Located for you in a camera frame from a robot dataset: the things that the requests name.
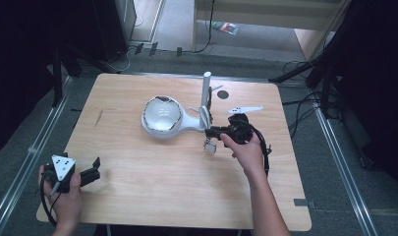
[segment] white pole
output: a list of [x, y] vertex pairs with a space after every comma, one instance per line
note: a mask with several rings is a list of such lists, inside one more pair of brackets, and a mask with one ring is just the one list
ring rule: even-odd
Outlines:
[[[205, 107], [207, 107], [208, 88], [210, 88], [210, 78], [211, 78], [210, 72], [204, 73], [203, 80], [202, 80], [201, 106], [205, 106]], [[201, 117], [199, 119], [199, 125], [201, 127], [205, 127], [205, 123], [203, 122]]]

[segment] black cable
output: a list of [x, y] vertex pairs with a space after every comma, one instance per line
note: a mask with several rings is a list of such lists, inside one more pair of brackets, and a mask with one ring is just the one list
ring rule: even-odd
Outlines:
[[46, 205], [46, 201], [45, 201], [43, 185], [45, 183], [46, 176], [47, 176], [46, 173], [42, 173], [42, 178], [41, 178], [41, 182], [40, 182], [40, 185], [39, 185], [39, 193], [40, 193], [40, 197], [41, 197], [42, 207], [45, 210], [46, 215], [48, 216], [48, 220], [54, 227], [56, 227], [57, 226], [57, 222], [55, 221], [54, 217], [52, 216], [50, 210], [48, 210], [48, 206]]
[[201, 53], [207, 48], [208, 45], [210, 45], [210, 42], [211, 42], [211, 24], [213, 22], [213, 12], [214, 12], [214, 1], [215, 0], [213, 0], [212, 3], [211, 3], [210, 24], [209, 24], [209, 29], [208, 29], [208, 41], [207, 41], [207, 44], [205, 45], [205, 47], [202, 50], [199, 50], [199, 51], [183, 51], [183, 52]]
[[310, 93], [309, 95], [305, 96], [301, 101], [299, 101], [299, 105], [297, 107], [297, 112], [296, 112], [296, 122], [294, 122], [294, 126], [293, 126], [294, 130], [293, 130], [293, 133], [291, 134], [291, 139], [294, 138], [294, 136], [295, 136], [295, 134], [297, 132], [297, 127], [298, 127], [298, 124], [299, 124], [299, 113], [300, 113], [301, 105], [303, 104], [303, 102], [306, 101], [307, 98], [309, 98], [313, 94], [315, 94], [315, 92]]

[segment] wooden board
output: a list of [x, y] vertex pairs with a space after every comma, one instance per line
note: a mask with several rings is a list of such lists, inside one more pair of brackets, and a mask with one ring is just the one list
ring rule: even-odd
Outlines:
[[[272, 145], [269, 182], [290, 230], [309, 230], [311, 219], [285, 116], [275, 85], [212, 81], [227, 99], [213, 93], [213, 125], [227, 126], [227, 110], [263, 105], [250, 123]], [[142, 127], [144, 106], [157, 95], [189, 106], [200, 104], [201, 80], [103, 74], [97, 78], [66, 151], [78, 170], [100, 156], [100, 180], [82, 188], [82, 222], [206, 228], [253, 228], [248, 181], [231, 150], [217, 142], [203, 150], [204, 133], [185, 131], [158, 140]], [[46, 220], [41, 207], [39, 220]]]

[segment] gray carpet floor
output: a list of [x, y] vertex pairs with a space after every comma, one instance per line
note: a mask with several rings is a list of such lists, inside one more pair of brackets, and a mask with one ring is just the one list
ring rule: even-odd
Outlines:
[[[211, 71], [214, 76], [241, 78], [237, 80], [267, 83], [268, 78], [283, 74], [283, 62], [269, 62], [256, 59], [186, 54], [176, 57], [175, 53], [157, 52], [149, 57], [147, 51], [139, 55], [130, 54], [131, 67], [123, 72], [202, 75]], [[121, 59], [123, 66], [126, 59]], [[83, 109], [85, 100], [100, 73], [90, 66], [84, 67], [80, 78], [74, 78], [64, 111], [52, 131], [37, 165], [49, 161], [53, 153], [61, 153], [69, 140], [80, 113], [74, 109]], [[309, 90], [304, 87], [303, 79], [296, 79], [280, 86], [283, 101], [304, 98]], [[30, 116], [18, 128], [17, 132], [0, 150], [0, 200], [15, 177], [27, 155], [47, 115], [51, 110], [53, 92], [46, 95], [34, 108]], [[312, 108], [304, 103], [302, 111]], [[295, 121], [297, 106], [285, 106], [288, 124]], [[358, 161], [344, 125], [333, 120], [335, 134], [344, 150], [347, 161], [370, 208], [373, 222], [380, 235], [398, 235], [398, 185], [388, 175], [380, 171], [367, 171]], [[311, 203], [313, 228], [308, 232], [292, 232], [293, 235], [363, 235], [362, 228], [354, 213], [345, 187], [338, 173], [328, 143], [322, 133], [315, 115], [304, 120], [293, 139], [297, 162], [307, 200]], [[14, 211], [2, 235], [48, 235], [52, 227], [35, 218], [40, 204], [37, 189], [37, 167], [33, 169], [26, 187], [19, 198]], [[95, 225], [82, 224], [78, 235], [92, 235]]]

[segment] floor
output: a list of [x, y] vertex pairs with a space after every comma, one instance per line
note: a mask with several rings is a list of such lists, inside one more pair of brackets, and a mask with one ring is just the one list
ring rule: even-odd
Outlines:
[[[197, 22], [197, 44], [193, 45], [194, 1], [134, 2], [139, 17], [132, 37], [134, 44], [157, 43], [157, 49], [170, 51], [176, 51], [177, 47], [185, 51], [201, 50], [207, 45], [209, 21]], [[306, 61], [293, 29], [235, 25], [238, 29], [235, 35], [212, 29], [210, 45], [203, 54], [283, 62]]]

